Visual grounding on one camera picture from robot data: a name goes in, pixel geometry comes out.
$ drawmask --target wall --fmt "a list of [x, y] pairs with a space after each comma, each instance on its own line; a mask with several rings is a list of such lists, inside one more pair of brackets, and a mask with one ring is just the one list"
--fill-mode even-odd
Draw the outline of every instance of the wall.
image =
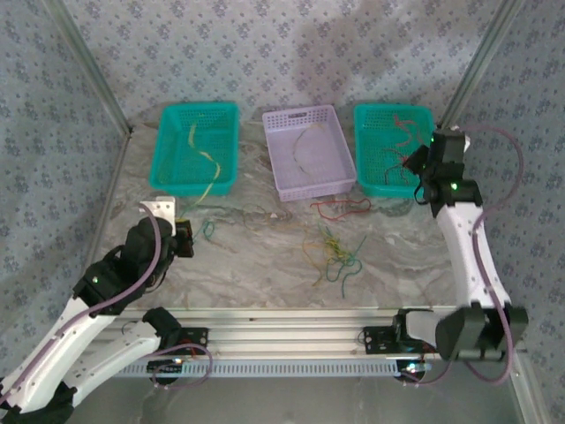
[[61, 313], [122, 145], [55, 24], [0, 3], [0, 375]]
[[174, 101], [413, 102], [439, 118], [498, 2], [65, 0], [125, 115]]
[[[564, 46], [565, 5], [526, 2], [462, 119], [504, 127], [524, 150], [522, 188], [487, 229], [505, 286], [528, 308], [527, 344], [556, 422], [565, 422]], [[492, 134], [471, 147], [466, 162], [490, 204], [512, 184], [516, 154]]]

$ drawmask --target marble surface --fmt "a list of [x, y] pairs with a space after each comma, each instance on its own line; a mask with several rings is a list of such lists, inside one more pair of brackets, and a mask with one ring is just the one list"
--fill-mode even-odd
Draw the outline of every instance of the marble surface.
[[[127, 230], [142, 217], [136, 204], [162, 194], [147, 181], [157, 131], [134, 129], [117, 183], [98, 257], [124, 242]], [[353, 152], [351, 133], [346, 133]], [[369, 213], [324, 222], [358, 253], [362, 271], [348, 278], [345, 299], [340, 283], [324, 277], [305, 258], [322, 264], [320, 216], [312, 201], [281, 203], [275, 190], [262, 125], [246, 123], [240, 132], [237, 183], [226, 197], [208, 197], [185, 217], [194, 231], [215, 223], [210, 240], [199, 235], [192, 259], [176, 259], [162, 286], [133, 307], [402, 307], [455, 304], [448, 249], [429, 208], [414, 201], [371, 199]], [[360, 200], [356, 186], [333, 198]], [[194, 199], [177, 201], [177, 210]], [[325, 210], [337, 216], [342, 208]], [[336, 268], [330, 273], [334, 276]]]

